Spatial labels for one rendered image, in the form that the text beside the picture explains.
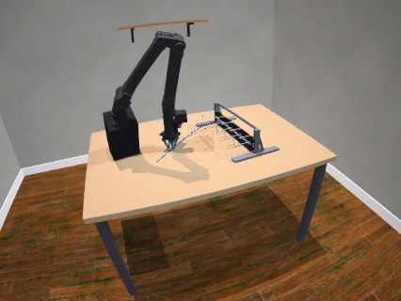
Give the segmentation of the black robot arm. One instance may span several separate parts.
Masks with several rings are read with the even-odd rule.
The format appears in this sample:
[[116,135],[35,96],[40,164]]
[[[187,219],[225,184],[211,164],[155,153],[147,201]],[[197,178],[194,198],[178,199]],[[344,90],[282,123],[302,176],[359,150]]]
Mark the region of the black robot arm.
[[[157,31],[152,44],[139,60],[126,82],[124,82],[123,86],[116,89],[114,106],[112,106],[112,110],[110,111],[112,112],[111,117],[114,127],[130,123],[127,114],[127,108],[132,103],[130,102],[130,98],[132,99],[131,96],[134,94],[136,87],[166,47],[169,48],[169,59],[165,94],[162,100],[164,125],[170,126],[174,124],[174,133],[176,134],[178,128],[181,128],[182,124],[187,122],[186,111],[175,109],[175,96],[185,49],[184,38],[177,33]],[[174,117],[176,117],[175,120]]]

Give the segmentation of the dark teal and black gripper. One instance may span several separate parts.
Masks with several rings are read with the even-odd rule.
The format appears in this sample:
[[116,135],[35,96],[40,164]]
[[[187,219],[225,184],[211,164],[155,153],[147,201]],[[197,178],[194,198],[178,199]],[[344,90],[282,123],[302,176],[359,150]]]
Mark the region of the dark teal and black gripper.
[[[162,136],[162,141],[165,143],[167,148],[170,148],[170,144],[173,150],[175,150],[176,143],[179,139],[179,136],[181,132],[177,132],[176,134],[174,133],[174,124],[170,126],[164,125],[164,131],[159,134],[159,136]],[[167,143],[167,141],[168,143]],[[175,142],[174,142],[175,141]]]

